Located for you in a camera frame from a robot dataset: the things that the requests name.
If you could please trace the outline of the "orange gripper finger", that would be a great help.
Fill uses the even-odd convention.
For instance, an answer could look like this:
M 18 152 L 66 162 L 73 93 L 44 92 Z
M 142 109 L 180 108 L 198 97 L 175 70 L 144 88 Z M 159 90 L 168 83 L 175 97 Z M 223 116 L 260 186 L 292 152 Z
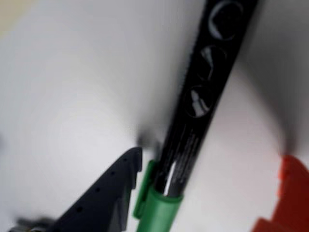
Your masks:
M 296 157 L 282 158 L 279 201 L 271 219 L 259 218 L 253 232 L 307 232 L 309 230 L 309 170 Z

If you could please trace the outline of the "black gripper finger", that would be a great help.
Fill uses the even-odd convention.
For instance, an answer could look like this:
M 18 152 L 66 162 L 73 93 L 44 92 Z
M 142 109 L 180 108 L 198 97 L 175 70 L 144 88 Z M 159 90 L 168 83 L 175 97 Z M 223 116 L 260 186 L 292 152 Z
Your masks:
M 123 232 L 142 148 L 126 151 L 55 223 L 56 232 Z

